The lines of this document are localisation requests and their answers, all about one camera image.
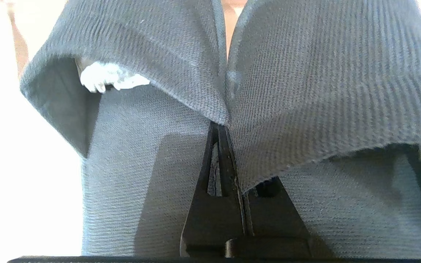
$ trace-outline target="gray fabric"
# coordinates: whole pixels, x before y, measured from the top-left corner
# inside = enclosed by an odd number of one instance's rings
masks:
[[[208,129],[150,85],[102,96],[83,163],[83,255],[180,256]]]
[[[91,133],[85,125],[91,113],[86,103],[95,95],[71,76],[74,61],[62,63],[68,58],[112,62],[140,72],[189,108],[224,124],[225,51],[219,50],[213,8],[207,0],[70,0],[27,65],[22,93],[83,157]]]
[[[281,180],[311,233],[343,258],[421,258],[421,193],[404,154],[306,164]]]
[[[415,3],[250,1],[227,69],[221,9],[71,0],[27,66],[22,93],[83,157],[83,254],[178,255],[212,120],[230,130],[244,190],[282,175],[335,256],[421,258],[421,196],[402,157],[308,163],[421,140]],[[152,85],[91,94],[78,57]]]
[[[421,141],[413,1],[250,1],[227,79],[240,183],[359,149]]]

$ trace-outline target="fabric fold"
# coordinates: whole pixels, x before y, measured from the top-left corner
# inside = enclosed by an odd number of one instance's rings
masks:
[[[421,259],[421,192],[402,149],[279,173],[300,216],[339,258]]]
[[[89,256],[179,256],[209,120],[150,85],[107,91],[83,162]]]
[[[91,133],[86,116],[95,112],[86,105],[95,95],[78,90],[85,88],[73,74],[75,58],[140,73],[189,108],[225,124],[223,65],[212,8],[204,0],[71,0],[28,64],[22,93],[83,157]],[[73,73],[56,73],[67,68]],[[98,100],[91,106],[98,110]]]
[[[244,190],[287,166],[421,142],[421,15],[414,1],[248,5],[227,75]]]

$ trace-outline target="sweater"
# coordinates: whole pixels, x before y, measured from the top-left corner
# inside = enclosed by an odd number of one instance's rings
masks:
[[[92,94],[79,58],[150,85]],[[421,143],[416,3],[250,0],[225,58],[218,0],[67,3],[20,88],[82,158],[83,254],[178,255],[212,121],[330,255],[421,258],[421,170],[387,147]]]

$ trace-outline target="gray cardigan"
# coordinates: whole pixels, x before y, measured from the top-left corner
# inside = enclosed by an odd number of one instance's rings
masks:
[[[89,93],[79,57],[151,84]],[[416,3],[250,0],[225,57],[219,0],[67,3],[21,91],[82,157],[83,253],[177,256],[210,120],[242,189],[279,175],[322,255],[421,258],[421,166],[384,148],[421,142]]]

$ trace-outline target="gray knit garment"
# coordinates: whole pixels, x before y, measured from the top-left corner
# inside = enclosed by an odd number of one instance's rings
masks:
[[[74,58],[151,80],[91,94]],[[421,16],[405,0],[71,0],[22,93],[83,160],[83,254],[179,256],[209,121],[243,190],[281,177],[320,257],[421,258]]]

